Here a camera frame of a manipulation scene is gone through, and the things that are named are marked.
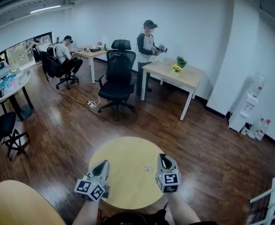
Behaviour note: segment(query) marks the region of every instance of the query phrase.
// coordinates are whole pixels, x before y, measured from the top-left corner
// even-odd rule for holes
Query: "window frame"
[[[24,40],[24,41],[22,41],[22,42],[19,42],[19,43],[17,43],[17,44],[14,44],[14,45],[11,46],[11,47],[6,48],[6,49],[3,50],[2,52],[0,52],[0,56],[1,56],[2,54],[4,54],[4,55],[5,55],[6,63],[9,64],[6,50],[8,50],[9,48],[12,48],[12,47],[14,47],[14,46],[16,46],[16,45],[18,45],[18,44],[20,44],[20,43],[23,43],[23,42],[25,42],[25,41],[27,41],[27,40],[33,39],[34,41],[36,41],[37,38],[42,38],[42,37],[47,36],[47,35],[50,36],[50,44],[53,44],[52,32],[47,32],[47,33],[44,33],[44,34],[41,34],[41,35],[38,35],[38,36],[35,36],[35,37],[28,38],[28,39],[26,39],[26,40]]]

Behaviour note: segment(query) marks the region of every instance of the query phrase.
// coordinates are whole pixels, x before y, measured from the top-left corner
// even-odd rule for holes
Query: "ceiling light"
[[[37,13],[37,12],[40,12],[40,11],[44,11],[44,10],[48,10],[48,9],[52,9],[52,8],[59,8],[59,7],[61,7],[61,5],[38,9],[38,10],[32,11],[31,13]]]

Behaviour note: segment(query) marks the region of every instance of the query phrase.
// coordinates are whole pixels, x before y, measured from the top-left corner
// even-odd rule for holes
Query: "black cap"
[[[154,29],[154,28],[157,28],[158,26],[154,23],[154,22],[152,22],[151,20],[146,20],[145,22],[144,22],[144,26],[146,27],[150,27],[151,29]]]
[[[67,40],[67,39],[72,40],[72,37],[69,36],[69,35],[67,35],[67,36],[64,37],[63,41],[65,41],[65,40]]]

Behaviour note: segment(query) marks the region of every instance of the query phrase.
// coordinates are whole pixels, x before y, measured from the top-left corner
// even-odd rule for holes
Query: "potted plant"
[[[182,69],[180,66],[178,65],[172,65],[172,74],[175,75],[175,76],[179,76],[182,72]]]
[[[187,61],[183,59],[183,57],[178,56],[177,57],[177,64],[180,68],[184,68],[185,65],[187,64]]]

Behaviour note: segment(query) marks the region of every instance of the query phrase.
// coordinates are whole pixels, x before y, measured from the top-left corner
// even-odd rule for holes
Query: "black mesh office chair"
[[[27,136],[29,138],[28,133],[19,134],[19,132],[14,129],[15,127],[15,112],[8,112],[2,116],[0,116],[0,141],[4,139],[2,144],[8,146],[8,154],[7,157],[11,161],[11,157],[9,156],[11,150],[18,150],[25,154],[24,149],[21,146],[20,138],[23,136]]]
[[[111,47],[113,50],[107,52],[107,82],[102,84],[103,76],[96,82],[99,82],[101,87],[98,95],[112,102],[102,106],[98,112],[100,113],[103,108],[116,106],[115,120],[119,120],[119,105],[135,111],[134,106],[126,102],[130,94],[134,92],[136,81],[131,79],[131,70],[137,55],[130,51],[131,46],[128,40],[115,40]]]
[[[60,79],[60,82],[56,84],[56,88],[59,89],[59,85],[66,82],[67,83],[67,88],[70,89],[68,81],[73,81],[73,82],[79,82],[79,79],[72,79],[69,77],[71,69],[64,69],[60,66],[59,61],[51,57],[47,52],[41,52],[41,57],[42,57],[42,63],[43,63],[43,71],[45,75],[48,73],[50,77],[58,77],[61,78],[63,75],[65,76],[64,78]]]

